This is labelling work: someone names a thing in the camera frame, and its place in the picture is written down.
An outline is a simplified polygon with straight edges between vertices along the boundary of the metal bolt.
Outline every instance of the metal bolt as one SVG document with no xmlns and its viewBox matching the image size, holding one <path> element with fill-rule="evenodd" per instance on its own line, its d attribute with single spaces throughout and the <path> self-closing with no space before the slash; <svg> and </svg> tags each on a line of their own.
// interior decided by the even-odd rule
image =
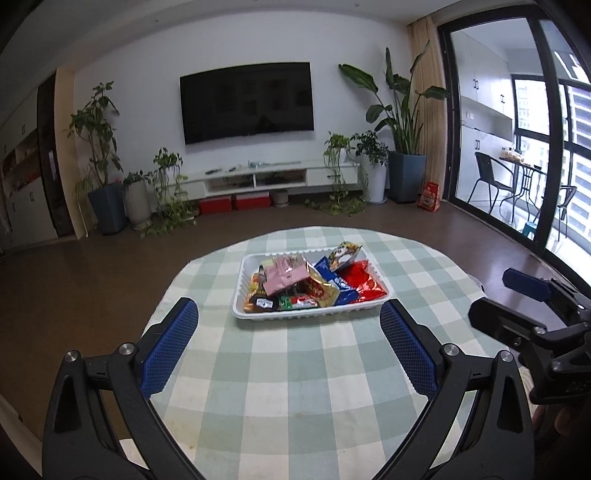
<svg viewBox="0 0 591 480">
<path fill-rule="evenodd" d="M 74 362 L 78 358 L 78 352 L 76 350 L 70 350 L 66 353 L 66 362 Z"/>
<path fill-rule="evenodd" d="M 123 345 L 121 345 L 119 347 L 119 353 L 121 355 L 129 355 L 130 353 L 132 353 L 135 349 L 135 346 L 133 343 L 124 343 Z"/>
<path fill-rule="evenodd" d="M 501 360 L 503 360 L 504 362 L 512 362 L 513 361 L 513 354 L 511 352 L 508 352 L 507 350 L 501 350 L 501 354 L 500 354 Z"/>
<path fill-rule="evenodd" d="M 445 352 L 446 355 L 449 355 L 449 356 L 456 356 L 457 354 L 460 353 L 460 349 L 458 348 L 458 346 L 454 345 L 453 343 L 448 343 L 447 345 L 445 345 L 443 347 L 443 351 Z"/>
</svg>

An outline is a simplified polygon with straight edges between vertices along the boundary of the blue gripper pad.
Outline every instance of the blue gripper pad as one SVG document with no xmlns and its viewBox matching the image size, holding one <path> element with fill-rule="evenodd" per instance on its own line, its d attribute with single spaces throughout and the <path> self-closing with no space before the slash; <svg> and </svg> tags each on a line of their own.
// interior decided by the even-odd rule
<svg viewBox="0 0 591 480">
<path fill-rule="evenodd" d="M 546 281 L 527 275 L 514 268 L 505 270 L 503 284 L 505 287 L 537 301 L 547 301 L 551 296 L 550 287 Z"/>
<path fill-rule="evenodd" d="M 139 389 L 144 398 L 162 392 L 197 328 L 198 319 L 197 304 L 182 298 L 166 318 L 151 326 L 138 342 L 140 353 L 143 353 L 143 360 L 140 359 L 142 373 Z M 142 352 L 142 348 L 147 350 L 151 344 L 150 350 Z"/>
<path fill-rule="evenodd" d="M 390 300 L 382 305 L 379 324 L 414 389 L 432 400 L 437 391 L 436 365 L 404 320 L 405 317 L 410 319 L 413 327 L 420 327 L 398 300 Z"/>
</svg>

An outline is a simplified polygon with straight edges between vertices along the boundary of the red box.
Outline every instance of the red box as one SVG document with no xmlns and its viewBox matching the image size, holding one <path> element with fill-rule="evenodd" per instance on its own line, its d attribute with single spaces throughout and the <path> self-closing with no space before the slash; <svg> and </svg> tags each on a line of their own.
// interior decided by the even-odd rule
<svg viewBox="0 0 591 480">
<path fill-rule="evenodd" d="M 270 206 L 271 197 L 269 192 L 240 193 L 236 195 L 236 208 L 238 210 L 252 210 Z"/>
<path fill-rule="evenodd" d="M 199 200 L 199 209 L 204 214 L 231 212 L 232 197 L 224 195 L 222 197 Z"/>
</svg>

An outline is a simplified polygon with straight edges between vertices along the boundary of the potted plant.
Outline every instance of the potted plant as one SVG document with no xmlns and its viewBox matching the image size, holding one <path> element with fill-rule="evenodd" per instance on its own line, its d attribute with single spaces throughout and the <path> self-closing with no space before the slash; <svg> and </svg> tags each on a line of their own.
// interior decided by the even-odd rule
<svg viewBox="0 0 591 480">
<path fill-rule="evenodd" d="M 389 196 L 398 203 L 410 203 L 417 200 L 425 171 L 426 158 L 419 155 L 419 140 L 423 124 L 417 119 L 417 107 L 421 98 L 435 98 L 444 100 L 448 92 L 441 88 L 430 86 L 422 93 L 416 92 L 418 98 L 413 102 L 413 77 L 418 63 L 429 48 L 428 41 L 423 51 L 414 59 L 410 68 L 410 80 L 392 72 L 390 51 L 386 48 L 386 84 L 393 92 L 394 103 L 386 105 L 378 96 L 378 86 L 369 74 L 347 64 L 340 64 L 340 71 L 359 87 L 371 91 L 378 99 L 377 104 L 371 105 L 365 114 L 368 123 L 373 124 L 382 114 L 384 117 L 375 127 L 375 131 L 388 125 L 392 131 L 395 151 L 389 155 L 390 191 Z"/>
<path fill-rule="evenodd" d="M 344 163 L 351 151 L 350 138 L 340 134 L 329 132 L 330 138 L 324 142 L 327 146 L 325 157 L 330 157 L 331 162 Z"/>
<path fill-rule="evenodd" d="M 180 185 L 188 177 L 181 174 L 183 158 L 178 153 L 169 153 L 166 148 L 159 150 L 154 164 L 157 169 L 149 172 L 147 179 L 158 202 L 160 225 L 149 226 L 144 233 L 166 233 L 194 219 L 187 192 Z"/>
<path fill-rule="evenodd" d="M 123 203 L 134 230 L 142 230 L 152 223 L 145 179 L 144 172 L 140 170 L 130 172 L 123 180 Z"/>
<path fill-rule="evenodd" d="M 384 203 L 386 197 L 386 161 L 388 159 L 388 148 L 384 142 L 378 141 L 378 136 L 372 130 L 363 134 L 355 134 L 351 137 L 352 141 L 357 141 L 355 146 L 355 155 L 364 156 L 367 161 L 362 161 L 361 166 L 365 170 L 367 178 L 368 201 L 370 203 Z"/>
<path fill-rule="evenodd" d="M 99 230 L 105 235 L 120 232 L 126 223 L 121 184 L 109 183 L 109 163 L 122 171 L 113 128 L 105 115 L 109 109 L 119 113 L 105 95 L 112 85 L 113 82 L 100 83 L 93 88 L 94 94 L 88 103 L 72 115 L 68 133 L 68 136 L 76 133 L 90 145 L 89 165 L 84 178 L 76 185 L 75 193 L 79 199 L 88 195 Z"/>
</svg>

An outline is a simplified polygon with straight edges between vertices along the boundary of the snack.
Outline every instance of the snack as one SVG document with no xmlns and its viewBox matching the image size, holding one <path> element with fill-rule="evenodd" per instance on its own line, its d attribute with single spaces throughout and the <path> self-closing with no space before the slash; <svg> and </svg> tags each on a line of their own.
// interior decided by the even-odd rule
<svg viewBox="0 0 591 480">
<path fill-rule="evenodd" d="M 386 291 L 379 286 L 378 282 L 367 272 L 369 262 L 362 260 L 354 262 L 339 274 L 359 294 L 359 298 L 352 303 L 360 301 L 376 300 L 386 295 Z"/>
<path fill-rule="evenodd" d="M 263 262 L 262 267 L 266 280 L 263 283 L 267 295 L 273 295 L 281 290 L 309 278 L 306 261 L 301 255 L 280 255 L 271 261 Z"/>
<path fill-rule="evenodd" d="M 310 274 L 310 278 L 302 282 L 306 293 L 315 299 L 320 307 L 332 307 L 339 297 L 339 288 L 322 278 L 312 265 L 307 263 L 306 266 Z"/>
<path fill-rule="evenodd" d="M 336 272 L 353 263 L 360 248 L 359 245 L 352 244 L 351 242 L 341 242 L 328 256 L 330 271 Z"/>
<path fill-rule="evenodd" d="M 318 302 L 309 295 L 294 295 L 282 294 L 279 296 L 280 310 L 302 310 L 318 308 Z"/>
<path fill-rule="evenodd" d="M 315 269 L 328 283 L 339 289 L 339 296 L 335 300 L 334 305 L 347 305 L 359 298 L 357 291 L 352 288 L 345 280 L 332 272 L 329 267 L 329 259 L 322 257 L 316 265 Z"/>
</svg>

